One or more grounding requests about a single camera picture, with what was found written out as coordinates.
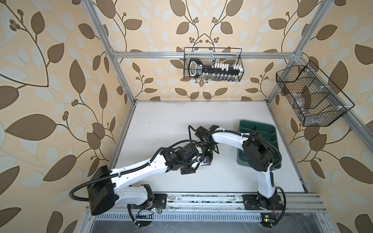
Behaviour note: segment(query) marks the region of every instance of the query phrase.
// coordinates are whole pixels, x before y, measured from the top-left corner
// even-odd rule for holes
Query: white table surface
[[[138,102],[116,168],[153,156],[160,147],[189,139],[188,125],[208,129],[218,125],[238,130],[240,120],[275,125],[265,102]],[[282,167],[275,170],[275,186],[286,192],[304,192],[281,137],[277,131]],[[210,166],[194,174],[180,170],[155,175],[134,186],[149,184],[153,192],[257,192],[255,170],[237,164],[237,148],[219,144]]]

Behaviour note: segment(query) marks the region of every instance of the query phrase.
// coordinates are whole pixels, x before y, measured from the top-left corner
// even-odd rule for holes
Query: wire basket
[[[184,81],[239,82],[244,75],[241,48],[184,48]]]
[[[317,65],[313,62],[310,65],[310,62],[278,71],[276,82],[302,126],[329,126],[355,104]],[[328,84],[315,75],[314,67],[328,78]],[[340,97],[349,103],[343,104]]]

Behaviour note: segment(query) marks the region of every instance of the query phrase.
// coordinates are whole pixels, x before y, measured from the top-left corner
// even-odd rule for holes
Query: green plastic organizer
[[[269,143],[274,145],[277,149],[279,149],[278,141],[277,141],[277,134],[276,128],[270,124],[264,124],[259,122],[252,122],[249,120],[241,120],[239,122],[238,131],[240,133],[252,133],[254,131],[259,132],[263,135],[264,139],[267,140]],[[279,156],[277,153],[273,156],[273,163],[277,163],[279,160]],[[242,166],[251,167],[247,162],[246,156],[244,152],[240,149],[237,149],[237,163]],[[281,164],[277,165],[275,169],[281,168]]]

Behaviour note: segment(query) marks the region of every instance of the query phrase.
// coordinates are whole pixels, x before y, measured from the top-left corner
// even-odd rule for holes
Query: beige wall
[[[198,79],[184,81],[183,63],[180,60],[123,59],[121,65],[131,90],[138,100],[266,99],[275,85],[275,73],[284,68],[285,61],[283,59],[243,59],[242,61],[245,73],[240,82]]]
[[[0,1],[0,232],[73,232],[87,203],[68,193],[108,163],[129,109],[72,2]]]
[[[291,52],[318,7],[317,0],[304,0],[299,6],[295,0],[93,2],[118,51],[230,46],[245,52]]]
[[[335,1],[304,54],[354,101],[352,111],[364,123],[371,122],[373,114],[372,9],[369,0]],[[373,153],[343,118],[319,130],[300,127],[281,94],[272,109],[307,184],[320,194],[336,230],[373,232]]]

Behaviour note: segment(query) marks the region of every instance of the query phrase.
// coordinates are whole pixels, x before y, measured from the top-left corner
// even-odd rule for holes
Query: green tray
[[[267,140],[269,143],[274,145],[277,149],[279,149],[278,141],[277,141],[277,134],[276,128],[270,124],[264,124],[259,122],[252,122],[249,120],[241,120],[239,122],[238,131],[240,133],[252,133],[254,131],[259,132],[263,135],[264,139]],[[273,156],[273,162],[277,163],[279,160],[279,156],[277,153]],[[246,156],[244,152],[240,149],[237,149],[237,163],[242,166],[251,167],[247,162]],[[281,168],[281,164],[277,165],[273,170]]]

